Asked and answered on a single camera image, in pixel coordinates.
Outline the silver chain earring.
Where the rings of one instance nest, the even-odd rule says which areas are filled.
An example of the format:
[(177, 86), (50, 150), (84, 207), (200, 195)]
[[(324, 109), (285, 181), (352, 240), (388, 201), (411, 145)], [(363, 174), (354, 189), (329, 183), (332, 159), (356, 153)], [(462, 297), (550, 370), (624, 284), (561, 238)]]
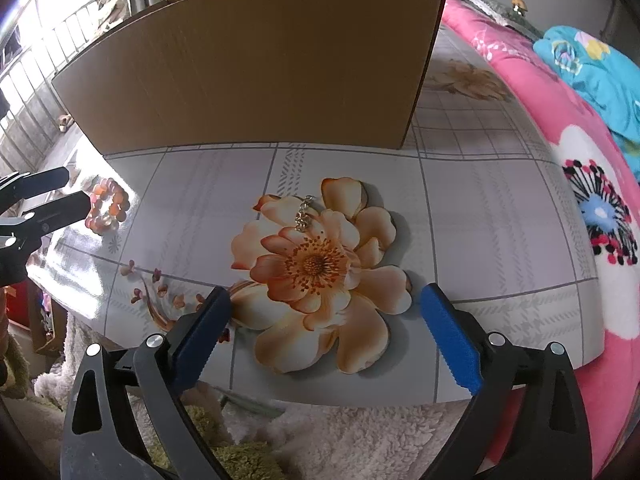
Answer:
[(294, 226), (297, 232), (306, 232), (314, 217), (318, 214), (316, 208), (314, 208), (316, 204), (314, 203), (314, 196), (306, 195), (299, 202), (295, 217), (294, 217)]

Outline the green fluffy mat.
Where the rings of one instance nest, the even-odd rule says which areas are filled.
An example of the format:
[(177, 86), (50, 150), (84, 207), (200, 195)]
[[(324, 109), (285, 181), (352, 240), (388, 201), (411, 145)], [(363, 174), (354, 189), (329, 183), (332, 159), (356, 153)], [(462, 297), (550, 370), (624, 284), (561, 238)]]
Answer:
[[(184, 408), (198, 434), (232, 479), (285, 479), (276, 459), (265, 442), (235, 443), (224, 424), (220, 404), (216, 398), (188, 398), (184, 396)], [(137, 427), (140, 431), (152, 464), (172, 474), (175, 468), (160, 443), (144, 403), (131, 401)]]

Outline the white fluffy rug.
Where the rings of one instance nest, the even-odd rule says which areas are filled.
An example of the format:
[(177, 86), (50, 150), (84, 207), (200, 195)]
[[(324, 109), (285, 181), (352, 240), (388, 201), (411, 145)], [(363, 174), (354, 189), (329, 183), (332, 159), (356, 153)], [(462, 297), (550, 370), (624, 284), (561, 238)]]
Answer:
[(285, 479), (417, 479), (463, 414), (463, 401), (413, 408), (327, 408), (222, 396), (205, 382), (181, 397), (216, 398), (235, 443), (265, 442)]

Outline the floral tablecloth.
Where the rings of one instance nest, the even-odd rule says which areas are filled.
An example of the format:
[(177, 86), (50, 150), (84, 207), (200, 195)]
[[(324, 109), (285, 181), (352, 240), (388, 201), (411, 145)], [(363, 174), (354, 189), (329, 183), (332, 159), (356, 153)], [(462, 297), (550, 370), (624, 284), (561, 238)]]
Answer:
[[(29, 275), (124, 347), (227, 287), (232, 321), (203, 377), (261, 399), (463, 398), (420, 315), (430, 283), (485, 330), (524, 347), (557, 341), (570, 356), (559, 338), (515, 340), (476, 312), (470, 299), (488, 263), (450, 266), (459, 247), (437, 244), (436, 218), (457, 210), (471, 181), (466, 162), (425, 151), (421, 128), (436, 122), (425, 84), (398, 150), (261, 143), (103, 157), (80, 139), (65, 161), (93, 211), (54, 233)], [(294, 217), (306, 195), (318, 214), (301, 233)]]

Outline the pink floral blanket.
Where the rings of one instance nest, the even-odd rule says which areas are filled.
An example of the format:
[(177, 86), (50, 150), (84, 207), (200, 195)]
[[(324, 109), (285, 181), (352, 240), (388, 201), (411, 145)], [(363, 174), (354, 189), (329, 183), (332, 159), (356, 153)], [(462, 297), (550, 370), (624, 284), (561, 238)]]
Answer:
[(447, 0), (425, 85), (425, 151), (471, 187), (436, 242), (487, 262), (471, 307), (515, 340), (567, 344), (592, 469), (613, 458), (639, 385), (639, 190), (596, 112), (530, 42)]

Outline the brown cardboard box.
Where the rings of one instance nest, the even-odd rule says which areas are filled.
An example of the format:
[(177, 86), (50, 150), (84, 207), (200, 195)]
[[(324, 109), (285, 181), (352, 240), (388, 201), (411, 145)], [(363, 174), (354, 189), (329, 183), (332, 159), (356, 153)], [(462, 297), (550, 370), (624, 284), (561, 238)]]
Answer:
[(211, 143), (399, 148), (446, 0), (165, 0), (53, 79), (102, 154)]

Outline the blue patterned cloth bundle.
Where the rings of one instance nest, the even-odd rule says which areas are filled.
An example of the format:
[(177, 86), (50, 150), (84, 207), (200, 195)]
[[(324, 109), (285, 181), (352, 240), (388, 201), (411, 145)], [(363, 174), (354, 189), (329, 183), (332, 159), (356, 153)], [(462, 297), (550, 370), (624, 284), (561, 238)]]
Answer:
[(639, 67), (619, 50), (570, 26), (550, 27), (533, 49), (600, 115), (638, 176)]

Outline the glass jar gold lid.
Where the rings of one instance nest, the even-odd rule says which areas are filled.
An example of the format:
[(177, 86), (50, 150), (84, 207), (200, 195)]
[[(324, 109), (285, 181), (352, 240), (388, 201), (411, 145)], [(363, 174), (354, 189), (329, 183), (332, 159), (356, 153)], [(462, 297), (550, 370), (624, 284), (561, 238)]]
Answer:
[(513, 21), (525, 22), (528, 7), (524, 0), (511, 0), (510, 17)]

